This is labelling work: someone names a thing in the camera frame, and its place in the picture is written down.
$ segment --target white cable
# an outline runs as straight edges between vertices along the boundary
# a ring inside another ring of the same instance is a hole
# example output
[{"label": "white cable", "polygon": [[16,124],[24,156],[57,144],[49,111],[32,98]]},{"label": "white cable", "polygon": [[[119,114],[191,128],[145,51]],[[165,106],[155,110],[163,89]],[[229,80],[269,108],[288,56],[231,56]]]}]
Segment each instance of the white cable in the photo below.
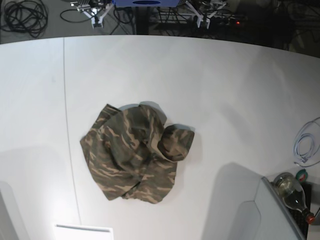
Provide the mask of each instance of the white cable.
[{"label": "white cable", "polygon": [[[311,133],[305,133],[305,131],[312,126],[313,124],[317,125],[320,130],[320,125],[316,122],[319,120],[320,117],[317,117],[316,119],[307,122],[298,132],[296,135],[294,142],[293,142],[293,155],[302,163],[306,163],[310,158],[312,158],[320,149],[320,144],[316,146],[316,140],[315,137]],[[301,153],[299,151],[300,143],[306,139],[310,140],[310,147],[307,152]],[[311,166],[314,166],[318,163],[320,163],[320,160],[314,164],[308,165],[308,166],[303,166],[299,162],[294,162],[296,165],[302,167],[302,168],[308,168]]]}]

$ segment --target bottle cap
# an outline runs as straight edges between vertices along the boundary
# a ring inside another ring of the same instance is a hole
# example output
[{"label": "bottle cap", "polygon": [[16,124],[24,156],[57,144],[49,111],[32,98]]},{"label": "bottle cap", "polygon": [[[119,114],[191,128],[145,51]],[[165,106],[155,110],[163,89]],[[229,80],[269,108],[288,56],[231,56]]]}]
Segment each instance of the bottle cap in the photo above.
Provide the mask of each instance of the bottle cap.
[{"label": "bottle cap", "polygon": [[305,218],[305,220],[308,224],[312,224],[316,220],[316,218],[313,214],[310,214]]}]

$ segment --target camouflage jacket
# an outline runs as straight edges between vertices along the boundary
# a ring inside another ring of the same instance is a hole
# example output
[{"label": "camouflage jacket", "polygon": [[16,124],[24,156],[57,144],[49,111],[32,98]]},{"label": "camouflage jacket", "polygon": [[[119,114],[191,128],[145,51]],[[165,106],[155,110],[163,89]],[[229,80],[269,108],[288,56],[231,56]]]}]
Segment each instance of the camouflage jacket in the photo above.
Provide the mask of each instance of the camouflage jacket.
[{"label": "camouflage jacket", "polygon": [[166,129],[148,105],[120,111],[106,105],[80,143],[90,173],[109,200],[117,197],[156,204],[175,184],[194,132]]}]

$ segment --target blue object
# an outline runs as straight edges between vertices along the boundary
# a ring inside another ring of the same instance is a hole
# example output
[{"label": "blue object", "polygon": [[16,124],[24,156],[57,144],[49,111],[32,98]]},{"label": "blue object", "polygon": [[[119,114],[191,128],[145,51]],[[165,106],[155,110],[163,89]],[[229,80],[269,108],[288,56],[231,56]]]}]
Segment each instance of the blue object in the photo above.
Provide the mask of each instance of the blue object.
[{"label": "blue object", "polygon": [[180,0],[112,0],[117,7],[176,7]]}]

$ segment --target coiled cable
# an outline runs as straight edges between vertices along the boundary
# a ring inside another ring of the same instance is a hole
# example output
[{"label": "coiled cable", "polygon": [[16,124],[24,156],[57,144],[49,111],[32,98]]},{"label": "coiled cable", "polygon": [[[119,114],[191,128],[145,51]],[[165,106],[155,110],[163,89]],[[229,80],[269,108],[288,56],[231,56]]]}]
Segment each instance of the coiled cable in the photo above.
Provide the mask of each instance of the coiled cable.
[{"label": "coiled cable", "polygon": [[[317,117],[316,119],[307,122],[297,133],[294,142],[293,142],[293,155],[303,164],[305,164],[309,159],[311,159],[320,149],[320,144],[316,145],[316,139],[315,136],[311,133],[306,132],[308,128],[310,128],[312,125],[316,125],[319,127],[320,131],[320,124],[317,123],[317,120],[319,120],[320,117]],[[300,144],[302,141],[309,140],[310,146],[308,147],[308,150],[304,153],[300,152]],[[320,163],[320,160],[314,164],[303,166],[300,162],[295,161],[294,163],[300,167],[308,168],[311,166],[314,166],[318,163]]]},{"label": "coiled cable", "polygon": [[48,26],[48,11],[42,0],[10,1],[3,9],[1,30],[38,38]]}]

